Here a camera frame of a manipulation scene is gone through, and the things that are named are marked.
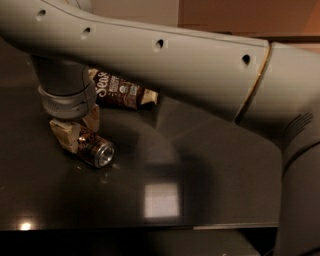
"glossy black surface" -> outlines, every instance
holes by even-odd
[[[276,225],[268,141],[161,95],[141,111],[102,109],[116,153],[95,169],[61,149],[28,56],[0,43],[0,230]]]

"can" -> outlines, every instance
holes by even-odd
[[[78,143],[77,156],[96,168],[106,166],[113,158],[113,143],[85,126],[81,126]]]

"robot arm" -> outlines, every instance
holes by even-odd
[[[93,106],[89,64],[270,139],[283,154],[278,252],[320,250],[320,55],[265,40],[102,18],[64,0],[1,0],[0,35],[33,56],[45,108],[54,117],[78,119]]]

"small holes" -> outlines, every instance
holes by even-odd
[[[164,45],[164,41],[162,39],[158,40],[154,45],[154,48],[153,48],[154,51],[159,52],[163,48],[163,45]]]
[[[37,13],[37,16],[36,16],[36,19],[38,21],[41,21],[43,19],[44,16],[46,16],[47,14],[47,11],[46,10],[40,10],[38,13]]]
[[[90,32],[91,32],[91,28],[86,28],[85,30],[83,30],[82,35],[81,35],[81,39],[87,39]]]
[[[242,62],[246,65],[246,66],[248,66],[249,65],[249,63],[250,63],[250,56],[248,55],[248,54],[246,54],[246,55],[244,55],[243,57],[242,57]]]

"chocolate wrapper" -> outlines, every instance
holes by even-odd
[[[138,110],[147,103],[157,104],[158,94],[154,91],[97,69],[90,69],[89,75],[96,83],[96,103],[100,107],[115,106]]]

